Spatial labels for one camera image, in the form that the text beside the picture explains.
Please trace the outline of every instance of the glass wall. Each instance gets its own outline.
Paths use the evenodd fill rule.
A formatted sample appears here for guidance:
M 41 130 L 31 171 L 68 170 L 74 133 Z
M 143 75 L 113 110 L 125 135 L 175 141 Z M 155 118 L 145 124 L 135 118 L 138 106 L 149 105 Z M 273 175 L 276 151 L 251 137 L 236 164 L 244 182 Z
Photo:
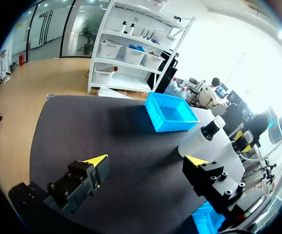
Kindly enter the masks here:
M 26 43 L 27 43 L 27 28 L 29 27 L 32 15 L 36 6 L 32 6 L 24 12 L 13 28 L 12 41 L 12 62 L 19 61 L 19 55 L 24 54 L 24 61 L 26 61 Z
M 73 0 L 45 0 L 38 4 L 28 42 L 28 60 L 60 57 L 65 22 Z
M 91 57 L 108 2 L 76 0 L 64 34 L 62 57 Z

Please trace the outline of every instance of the blue item on shelf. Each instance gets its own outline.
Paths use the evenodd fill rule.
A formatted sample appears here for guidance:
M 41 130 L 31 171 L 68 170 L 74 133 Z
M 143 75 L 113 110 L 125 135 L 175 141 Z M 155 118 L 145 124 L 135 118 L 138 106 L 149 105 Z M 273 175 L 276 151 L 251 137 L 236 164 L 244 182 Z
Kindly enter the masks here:
M 139 51 L 142 51 L 142 52 L 145 52 L 142 48 L 142 46 L 134 46 L 134 45 L 129 45 L 129 48 L 130 49 L 134 49 L 134 50 L 139 50 Z
M 145 107 L 157 133 L 191 130 L 200 122 L 179 97 L 150 92 Z
M 216 234 L 225 218 L 222 214 L 217 214 L 214 208 L 205 202 L 193 214 L 195 225 L 200 234 Z

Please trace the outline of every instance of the potted plant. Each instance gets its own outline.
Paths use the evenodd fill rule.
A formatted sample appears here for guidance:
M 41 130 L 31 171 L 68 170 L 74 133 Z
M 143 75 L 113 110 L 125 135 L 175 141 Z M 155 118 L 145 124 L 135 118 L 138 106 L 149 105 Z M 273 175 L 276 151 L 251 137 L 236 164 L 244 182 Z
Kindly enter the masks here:
M 82 28 L 82 35 L 87 39 L 87 44 L 83 45 L 83 54 L 89 55 L 90 51 L 93 50 L 93 44 L 96 40 L 97 33 L 102 21 L 103 14 L 93 19 L 87 19 Z

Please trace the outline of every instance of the white shelving unit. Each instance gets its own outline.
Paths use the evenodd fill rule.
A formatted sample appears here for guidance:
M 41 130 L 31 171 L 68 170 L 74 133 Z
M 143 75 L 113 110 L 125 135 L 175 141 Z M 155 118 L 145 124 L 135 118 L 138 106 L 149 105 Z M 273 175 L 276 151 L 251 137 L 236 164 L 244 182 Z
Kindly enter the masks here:
M 131 40 L 134 40 L 134 41 L 141 42 L 143 44 L 153 46 L 155 48 L 158 48 L 160 50 L 163 50 L 163 51 L 166 51 L 166 52 L 169 52 L 169 53 L 173 52 L 172 50 L 169 50 L 169 49 L 167 49 L 167 48 L 165 48 L 165 47 L 163 47 L 159 44 L 156 44 L 156 43 L 154 43 L 150 40 L 147 40 L 147 39 L 144 39 L 144 38 L 141 38 L 141 37 L 136 37 L 136 36 L 133 36 L 133 35 L 128 35 L 128 34 L 116 32 L 116 31 L 111 31 L 111 30 L 103 30 L 102 34 L 113 35 L 113 36 L 117 36 L 117 37 L 121 37 L 121 38 L 131 39 Z
M 131 68 L 135 68 L 135 69 L 139 69 L 139 70 L 143 70 L 143 71 L 147 71 L 147 72 L 152 72 L 152 73 L 156 73 L 158 75 L 161 74 L 160 71 L 158 70 L 154 70 L 148 67 L 144 67 L 143 65 L 136 65 L 136 64 L 132 64 L 132 63 L 128 63 L 128 62 L 124 62 L 124 60 L 122 58 L 116 58 L 116 59 L 107 59 L 107 58 L 100 58 L 100 57 L 96 57 L 95 62 L 100 62 L 100 63 L 109 63 L 109 64 L 113 64 L 116 66 L 124 66 L 124 67 L 131 67 Z
M 136 37 L 133 35 L 128 35 L 124 33 L 117 32 L 115 30 L 106 30 L 105 25 L 107 21 L 109 20 L 109 17 L 114 9 L 127 11 L 127 13 L 136 14 L 139 16 L 139 14 L 142 14 L 143 17 L 149 20 L 157 21 L 157 24 L 163 25 L 164 28 L 169 28 L 169 31 L 171 31 L 172 28 L 178 28 L 179 31 L 176 34 L 182 33 L 181 38 L 178 41 L 178 44 L 176 45 L 174 50 L 170 50 L 170 48 L 165 48 L 159 44 L 153 43 L 152 41 L 146 40 L 142 37 Z M 106 9 L 106 12 L 104 14 L 104 17 L 102 19 L 102 22 L 100 24 L 99 31 L 97 33 L 96 41 L 94 44 L 94 49 L 92 53 L 91 58 L 91 65 L 90 65 L 90 71 L 89 71 L 89 80 L 88 80 L 88 92 L 91 92 L 92 87 L 107 87 L 111 89 L 122 89 L 122 90 L 129 90 L 129 91 L 137 91 L 137 92 L 144 92 L 149 93 L 151 91 L 155 91 L 159 82 L 161 81 L 162 77 L 164 76 L 168 66 L 170 65 L 172 58 L 176 55 L 176 52 L 181 45 L 183 39 L 185 38 L 188 30 L 190 29 L 193 21 L 195 20 L 195 17 L 193 17 L 189 24 L 185 27 L 181 26 L 179 23 L 175 22 L 171 18 L 164 16 L 163 14 L 156 12 L 152 9 L 143 7 L 141 5 L 135 4 L 133 2 L 129 2 L 126 0 L 111 0 L 111 2 L 108 5 L 108 8 Z M 112 37 L 116 37 L 118 39 L 118 42 L 121 40 L 124 41 L 131 41 L 130 43 L 133 44 L 135 42 L 140 42 L 142 44 L 145 44 L 146 46 L 149 46 L 149 48 L 153 47 L 153 49 L 158 50 L 159 54 L 162 51 L 168 52 L 171 54 L 170 59 L 166 61 L 166 65 L 163 68 L 162 71 L 154 70 L 151 68 L 147 68 L 142 65 L 135 65 L 131 63 L 124 62 L 122 58 L 119 56 L 116 59 L 107 59 L 107 58 L 101 58 L 100 53 L 98 52 L 99 46 L 100 46 L 100 40 L 101 37 L 104 35 L 110 35 Z M 120 67 L 126 67 L 129 68 L 129 72 L 123 73 L 123 72 L 116 72 L 112 78 L 111 81 L 106 84 L 94 84 L 92 83 L 92 78 L 94 75 L 94 67 L 98 64 L 112 64 L 115 66 Z M 138 76 L 137 72 L 131 72 L 131 69 L 138 69 L 142 72 L 142 76 Z M 146 78 L 149 77 L 149 73 L 154 73 L 154 83 L 153 83 L 153 89 L 149 87 L 147 84 Z
M 149 93 L 151 92 L 150 87 L 146 83 L 145 79 L 134 77 L 131 75 L 123 75 L 123 74 L 114 74 L 111 78 L 111 81 L 108 85 L 105 84 L 94 84 L 92 83 L 92 87 L 105 86 L 110 89 L 123 89 L 129 91 L 137 91 Z

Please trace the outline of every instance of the black mat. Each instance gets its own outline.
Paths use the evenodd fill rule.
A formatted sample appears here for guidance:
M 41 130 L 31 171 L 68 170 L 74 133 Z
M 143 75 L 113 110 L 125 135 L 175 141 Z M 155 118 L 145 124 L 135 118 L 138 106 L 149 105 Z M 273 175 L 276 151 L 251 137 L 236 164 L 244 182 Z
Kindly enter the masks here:
M 210 111 L 195 112 L 202 125 L 213 118 Z M 46 189 L 70 162 L 109 154 L 109 175 L 97 195 L 70 215 L 71 220 L 112 234 L 194 233 L 194 228 L 184 226 L 205 200 L 197 197 L 183 175 L 176 150 L 190 134 L 155 133 L 143 101 L 52 97 L 36 127 L 30 179 Z M 228 141 L 221 130 L 199 158 L 213 160 Z M 242 164 L 236 164 L 228 166 L 229 172 L 241 179 Z

